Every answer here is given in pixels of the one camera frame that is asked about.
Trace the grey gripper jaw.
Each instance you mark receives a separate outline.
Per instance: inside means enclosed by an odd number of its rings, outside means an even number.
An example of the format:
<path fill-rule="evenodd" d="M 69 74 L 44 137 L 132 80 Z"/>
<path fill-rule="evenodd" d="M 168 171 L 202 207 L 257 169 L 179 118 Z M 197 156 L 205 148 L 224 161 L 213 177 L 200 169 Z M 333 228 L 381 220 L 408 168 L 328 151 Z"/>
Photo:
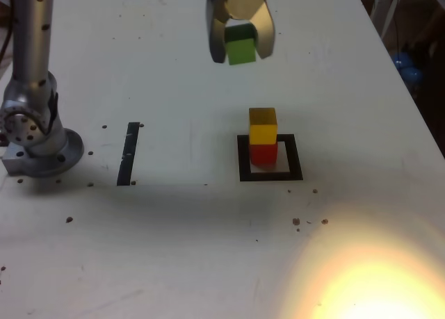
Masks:
<path fill-rule="evenodd" d="M 275 26 L 266 0 L 226 0 L 229 18 L 247 21 L 247 24 L 225 27 L 225 42 L 253 39 L 261 59 L 272 55 L 275 44 Z"/>
<path fill-rule="evenodd" d="M 226 9 L 226 0 L 207 0 L 207 32 L 209 50 L 215 63 L 224 63 L 225 26 L 229 20 Z"/>

